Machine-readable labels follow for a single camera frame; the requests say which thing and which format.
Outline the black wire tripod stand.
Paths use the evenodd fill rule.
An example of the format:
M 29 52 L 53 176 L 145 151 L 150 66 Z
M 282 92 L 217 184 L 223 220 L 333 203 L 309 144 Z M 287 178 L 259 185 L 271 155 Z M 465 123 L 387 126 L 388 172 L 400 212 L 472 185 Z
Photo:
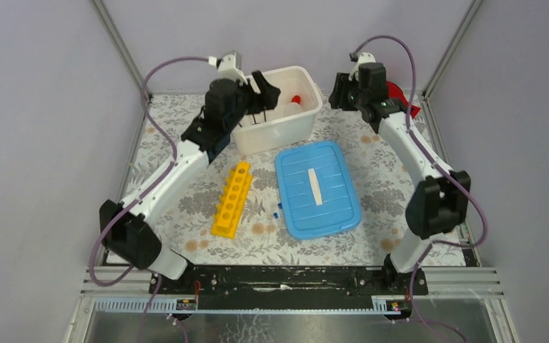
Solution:
M 240 128 L 248 128 L 267 122 L 267 111 L 261 111 L 258 114 L 246 114 L 239 122 Z

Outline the red capped wash bottle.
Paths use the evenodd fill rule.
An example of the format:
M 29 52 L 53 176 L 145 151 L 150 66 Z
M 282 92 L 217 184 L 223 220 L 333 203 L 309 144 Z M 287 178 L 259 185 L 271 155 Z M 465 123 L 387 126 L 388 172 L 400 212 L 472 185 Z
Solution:
M 282 118 L 302 113 L 301 103 L 302 97 L 300 95 L 294 95 L 291 101 L 284 105 L 282 110 Z

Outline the white plastic storage bin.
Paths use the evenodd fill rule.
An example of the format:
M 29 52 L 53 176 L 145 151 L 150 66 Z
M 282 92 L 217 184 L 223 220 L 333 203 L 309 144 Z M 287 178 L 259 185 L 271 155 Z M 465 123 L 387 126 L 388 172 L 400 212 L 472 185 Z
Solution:
M 302 66 L 288 66 L 263 73 L 266 80 L 280 88 L 278 105 L 267 110 L 267 122 L 248 128 L 239 126 L 232 139 L 240 154 L 250 155 L 287 146 L 305 139 L 312 133 L 315 117 L 323 108 L 322 92 Z M 282 118 L 284 105 L 294 95 L 302 97 L 302 113 Z

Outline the blue plastic bin lid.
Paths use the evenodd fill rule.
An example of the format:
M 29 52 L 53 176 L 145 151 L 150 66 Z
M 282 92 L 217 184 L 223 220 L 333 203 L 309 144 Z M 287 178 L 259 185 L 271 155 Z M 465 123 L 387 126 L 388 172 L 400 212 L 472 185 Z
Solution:
M 331 236 L 362 221 L 350 170 L 340 145 L 318 141 L 281 151 L 274 160 L 282 214 L 298 240 Z

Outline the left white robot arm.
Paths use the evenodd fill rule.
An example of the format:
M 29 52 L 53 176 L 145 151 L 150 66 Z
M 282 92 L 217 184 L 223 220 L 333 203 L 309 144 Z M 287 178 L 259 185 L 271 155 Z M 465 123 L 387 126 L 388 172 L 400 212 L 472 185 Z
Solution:
M 173 292 L 189 291 L 193 275 L 187 270 L 188 260 L 164 246 L 152 227 L 230 143 L 241 120 L 274 109 L 280 94 L 261 71 L 253 71 L 244 81 L 230 76 L 212 81 L 199 114 L 176 143 L 174 156 L 127 198 L 101 205 L 99 242 L 134 268 L 166 277 Z

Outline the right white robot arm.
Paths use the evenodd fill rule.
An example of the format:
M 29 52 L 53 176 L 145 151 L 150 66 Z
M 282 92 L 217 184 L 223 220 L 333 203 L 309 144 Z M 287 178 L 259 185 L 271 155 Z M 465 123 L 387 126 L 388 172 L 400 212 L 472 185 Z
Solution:
M 411 106 L 392 97 L 386 69 L 380 62 L 364 62 L 351 73 L 337 73 L 330 106 L 359 111 L 364 122 L 387 142 L 410 174 L 414 192 L 405 210 L 408 232 L 385 259 L 381 283 L 399 294 L 410 284 L 410 272 L 431 242 L 442 239 L 465 221 L 470 177 L 453 171 L 426 144 L 412 121 Z

